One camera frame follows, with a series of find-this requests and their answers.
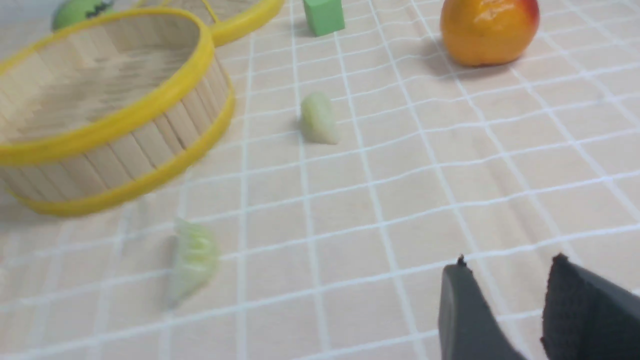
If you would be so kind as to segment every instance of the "green cube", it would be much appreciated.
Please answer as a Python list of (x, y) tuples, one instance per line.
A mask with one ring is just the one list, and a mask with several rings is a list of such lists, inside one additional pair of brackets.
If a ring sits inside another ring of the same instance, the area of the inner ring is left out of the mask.
[(309, 29), (317, 37), (344, 29), (341, 0), (303, 0)]

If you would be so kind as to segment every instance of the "bamboo basket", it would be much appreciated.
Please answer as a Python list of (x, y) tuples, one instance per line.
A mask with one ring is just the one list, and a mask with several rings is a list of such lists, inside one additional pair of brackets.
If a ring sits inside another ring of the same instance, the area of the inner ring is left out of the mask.
[(184, 10), (129, 10), (0, 64), (0, 179), (36, 212), (72, 216), (180, 174), (233, 116), (210, 36)]
[(211, 27), (216, 46), (259, 29), (278, 13), (284, 0), (139, 0), (137, 7), (168, 6), (187, 10)]

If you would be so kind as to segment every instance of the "yellow rim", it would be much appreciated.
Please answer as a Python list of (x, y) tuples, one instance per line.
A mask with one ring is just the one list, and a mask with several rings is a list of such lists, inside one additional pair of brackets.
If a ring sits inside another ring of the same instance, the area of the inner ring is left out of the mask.
[(68, 202), (41, 202), (24, 199), (16, 196), (15, 194), (12, 195), (37, 213), (56, 215), (60, 217), (73, 217), (112, 208), (113, 206), (133, 200), (140, 195), (144, 195), (153, 189), (156, 189), (158, 186), (172, 180), (174, 177), (185, 171), (185, 169), (191, 166), (194, 162), (198, 161), (225, 133), (231, 123), (231, 118), (234, 114), (234, 107), (236, 105), (236, 96), (233, 85), (228, 76), (227, 83), (229, 85), (228, 98), (222, 112), (214, 121), (213, 125), (200, 137), (200, 139), (193, 143), (192, 146), (168, 163), (157, 168), (155, 171), (117, 189), (81, 200)]
[(144, 8), (103, 15), (80, 22), (46, 37), (0, 63), (0, 75), (39, 49), (73, 33), (107, 22), (140, 15), (169, 14), (186, 17), (200, 28), (200, 38), (187, 62), (167, 81), (134, 103), (93, 124), (69, 133), (18, 145), (0, 145), (0, 165), (23, 166), (47, 163), (82, 154), (126, 135), (177, 104), (202, 80), (214, 56), (211, 31), (195, 15), (172, 8)]
[[(166, 6), (171, 0), (164, 0), (160, 6)], [(139, 0), (134, 6), (144, 6), (146, 0)], [(211, 26), (211, 36), (216, 46), (222, 46), (235, 41), (247, 34), (258, 30), (271, 19), (273, 19), (284, 5), (284, 0), (262, 0), (253, 5), (247, 11), (224, 21), (218, 21), (218, 16), (206, 1), (204, 5), (216, 22)]]

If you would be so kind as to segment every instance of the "toy peach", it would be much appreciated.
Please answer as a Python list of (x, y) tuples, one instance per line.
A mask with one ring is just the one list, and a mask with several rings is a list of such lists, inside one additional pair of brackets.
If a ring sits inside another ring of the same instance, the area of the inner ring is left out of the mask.
[(445, 0), (440, 16), (444, 45), (465, 66), (516, 60), (539, 24), (536, 0)]

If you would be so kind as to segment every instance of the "green toy vegetable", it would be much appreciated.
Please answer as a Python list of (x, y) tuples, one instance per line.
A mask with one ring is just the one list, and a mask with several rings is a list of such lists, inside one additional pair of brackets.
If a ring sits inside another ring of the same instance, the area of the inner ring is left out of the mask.
[(170, 307), (206, 285), (216, 273), (220, 258), (214, 235), (206, 227), (178, 219), (176, 232), (178, 244), (169, 285)]
[(340, 141), (331, 100), (325, 94), (314, 92), (308, 95), (302, 100), (300, 110), (302, 112), (300, 131), (305, 139), (332, 145)]
[(51, 29), (57, 31), (110, 12), (113, 12), (113, 0), (68, 0), (54, 13)]

